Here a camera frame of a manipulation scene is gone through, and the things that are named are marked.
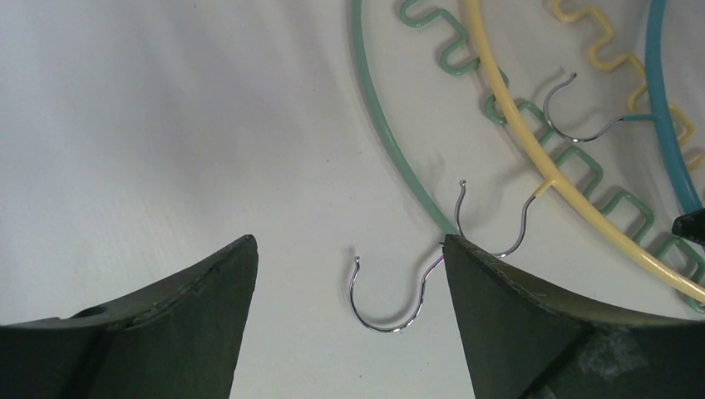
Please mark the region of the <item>blue plastic hanger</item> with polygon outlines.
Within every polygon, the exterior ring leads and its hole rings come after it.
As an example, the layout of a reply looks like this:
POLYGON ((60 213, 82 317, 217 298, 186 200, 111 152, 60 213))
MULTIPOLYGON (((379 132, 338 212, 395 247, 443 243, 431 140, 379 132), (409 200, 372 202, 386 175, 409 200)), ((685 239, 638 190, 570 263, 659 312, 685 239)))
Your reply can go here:
POLYGON ((664 167, 682 212, 690 214, 701 210, 703 202, 691 179, 690 172, 704 165, 704 155, 698 155, 691 161, 686 161, 683 158, 682 146, 693 138, 694 125, 680 108, 668 102, 663 76, 662 34, 666 2, 652 1, 650 3, 645 36, 645 62, 641 62, 631 53, 615 57, 608 62, 602 61, 599 58, 599 51, 610 44, 615 35, 615 30, 609 19, 597 7, 583 7, 568 13, 561 9, 561 4, 561 1, 550 3, 551 12, 559 20, 576 22, 591 15, 602 26, 604 35, 588 48, 588 56, 594 67, 601 71, 612 71, 624 63, 630 63, 641 75, 643 83, 628 98, 629 113, 627 115, 613 118, 592 136, 577 138, 561 131, 550 116, 550 101, 558 90, 568 86, 577 77, 577 74, 572 72, 566 81, 551 89, 544 99, 542 111, 549 127, 566 140, 573 143, 585 143, 600 138, 619 122, 651 121, 656 131, 664 167))

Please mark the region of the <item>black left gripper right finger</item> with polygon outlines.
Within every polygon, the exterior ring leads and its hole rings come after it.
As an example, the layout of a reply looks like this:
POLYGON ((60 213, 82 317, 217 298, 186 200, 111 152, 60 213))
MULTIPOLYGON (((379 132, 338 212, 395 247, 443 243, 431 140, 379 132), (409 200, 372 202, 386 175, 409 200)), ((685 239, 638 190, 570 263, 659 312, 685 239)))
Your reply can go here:
POLYGON ((458 235, 443 253, 476 397, 703 397, 703 322, 587 298, 458 235))

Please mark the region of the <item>yellow plastic hanger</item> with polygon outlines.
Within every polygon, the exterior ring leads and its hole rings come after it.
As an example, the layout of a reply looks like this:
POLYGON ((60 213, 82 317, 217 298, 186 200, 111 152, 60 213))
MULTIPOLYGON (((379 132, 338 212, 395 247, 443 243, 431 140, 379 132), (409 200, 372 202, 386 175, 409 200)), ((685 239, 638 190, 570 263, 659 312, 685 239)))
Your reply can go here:
POLYGON ((672 288, 702 303, 704 301, 704 288, 702 286, 661 263, 619 231, 577 190, 545 153, 533 132, 530 131, 524 117, 515 104, 514 97, 504 83, 487 36, 480 3, 476 0, 468 0, 466 6, 469 13, 468 25, 471 29, 471 38, 481 60, 481 67, 490 83, 492 93, 495 95, 515 137, 544 178, 543 183, 536 189, 535 193, 540 195, 549 188, 556 190, 587 223, 592 225, 614 247, 632 259, 641 268, 672 288))

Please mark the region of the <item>green plastic hanger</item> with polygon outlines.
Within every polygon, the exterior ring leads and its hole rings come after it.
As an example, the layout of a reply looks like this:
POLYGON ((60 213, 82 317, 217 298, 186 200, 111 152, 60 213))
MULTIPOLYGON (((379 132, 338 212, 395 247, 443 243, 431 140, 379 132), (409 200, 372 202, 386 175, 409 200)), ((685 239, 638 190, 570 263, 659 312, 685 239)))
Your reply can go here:
MULTIPOLYGON (((357 82, 360 86, 360 91, 363 96, 364 104, 367 108, 367 113, 372 121, 372 124, 374 125, 374 128, 377 132, 380 141, 382 142, 385 151, 387 152, 389 159, 392 161, 393 166, 397 170, 397 173, 402 177, 402 180, 406 184, 407 188, 411 191, 412 195, 431 216, 433 221, 437 224, 437 227, 444 233, 453 234, 458 232, 459 229, 452 225, 451 221, 440 211, 440 208, 438 207, 436 202, 427 193, 422 183, 417 178, 417 175, 413 172, 413 169, 409 165, 407 159, 402 153, 402 150, 398 146, 398 143, 387 122, 384 110, 382 109, 382 104, 379 101, 377 91, 372 81, 372 75, 367 61, 367 52, 365 48, 364 33, 362 26, 361 0, 352 0, 351 2, 350 23, 352 37, 352 54, 357 73, 357 82)), ((479 56, 477 56, 477 60, 474 65, 476 67, 481 67, 481 60, 479 56)), ((524 218, 528 216, 528 208, 530 204, 539 196, 535 193, 535 191, 536 189, 523 205, 522 216, 524 218)))

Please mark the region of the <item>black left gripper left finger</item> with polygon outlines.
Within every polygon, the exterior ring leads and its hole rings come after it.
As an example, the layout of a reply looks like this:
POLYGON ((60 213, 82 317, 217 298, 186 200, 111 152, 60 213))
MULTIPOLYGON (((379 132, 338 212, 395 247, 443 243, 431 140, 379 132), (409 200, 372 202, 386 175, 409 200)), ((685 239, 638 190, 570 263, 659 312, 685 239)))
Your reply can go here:
POLYGON ((2 326, 2 397, 228 397, 258 261, 246 234, 72 317, 2 326))

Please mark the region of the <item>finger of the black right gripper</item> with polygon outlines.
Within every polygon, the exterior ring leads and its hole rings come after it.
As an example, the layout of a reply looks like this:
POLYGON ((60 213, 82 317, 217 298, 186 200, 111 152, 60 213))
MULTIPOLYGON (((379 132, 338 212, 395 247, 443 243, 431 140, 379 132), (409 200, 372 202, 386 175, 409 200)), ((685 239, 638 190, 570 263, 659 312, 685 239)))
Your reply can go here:
POLYGON ((705 209, 678 216, 672 224, 671 233, 698 245, 705 244, 705 209))

